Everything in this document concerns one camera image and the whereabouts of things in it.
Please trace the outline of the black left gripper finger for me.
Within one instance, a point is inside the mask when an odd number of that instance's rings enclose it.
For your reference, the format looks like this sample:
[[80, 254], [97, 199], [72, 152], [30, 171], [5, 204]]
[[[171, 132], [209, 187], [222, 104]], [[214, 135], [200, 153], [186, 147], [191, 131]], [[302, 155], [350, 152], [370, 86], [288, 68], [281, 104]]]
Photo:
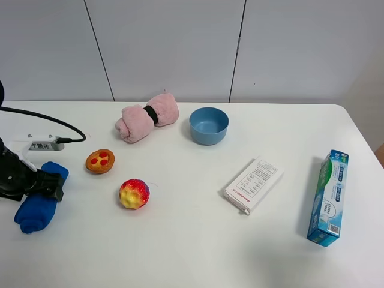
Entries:
[[54, 199], [57, 202], [61, 202], [64, 196], [64, 192], [61, 187], [43, 187], [40, 189], [32, 190], [28, 196], [43, 196], [49, 199]]

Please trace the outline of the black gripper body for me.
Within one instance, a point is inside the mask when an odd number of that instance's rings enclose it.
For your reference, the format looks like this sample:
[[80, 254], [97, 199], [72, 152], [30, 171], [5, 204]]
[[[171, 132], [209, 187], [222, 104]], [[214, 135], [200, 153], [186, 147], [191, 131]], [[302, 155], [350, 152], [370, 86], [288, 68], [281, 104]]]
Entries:
[[24, 195], [39, 193], [38, 176], [1, 139], [1, 198], [20, 202]]

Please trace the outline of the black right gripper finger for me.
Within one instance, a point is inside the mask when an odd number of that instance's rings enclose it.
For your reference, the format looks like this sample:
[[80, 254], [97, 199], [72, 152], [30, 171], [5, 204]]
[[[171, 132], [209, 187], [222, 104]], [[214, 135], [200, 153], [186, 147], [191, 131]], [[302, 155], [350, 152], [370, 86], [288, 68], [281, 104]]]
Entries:
[[60, 173], [50, 173], [37, 170], [37, 178], [35, 181], [36, 188], [58, 188], [64, 185], [64, 178]]

